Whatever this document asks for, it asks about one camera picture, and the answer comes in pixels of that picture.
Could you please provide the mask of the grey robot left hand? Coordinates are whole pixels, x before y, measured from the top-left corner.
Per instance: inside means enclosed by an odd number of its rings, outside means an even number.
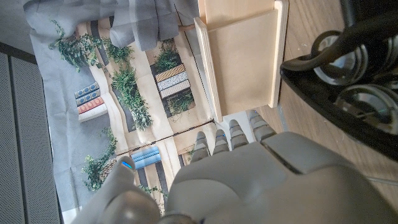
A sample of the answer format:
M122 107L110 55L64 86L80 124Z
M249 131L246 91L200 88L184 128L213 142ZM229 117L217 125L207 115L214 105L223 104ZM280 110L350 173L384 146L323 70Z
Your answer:
M75 223L396 223L397 212L344 157L296 133L276 133L255 111L248 142L239 123L217 131L209 151L199 132L189 165L164 210L134 184L120 158Z

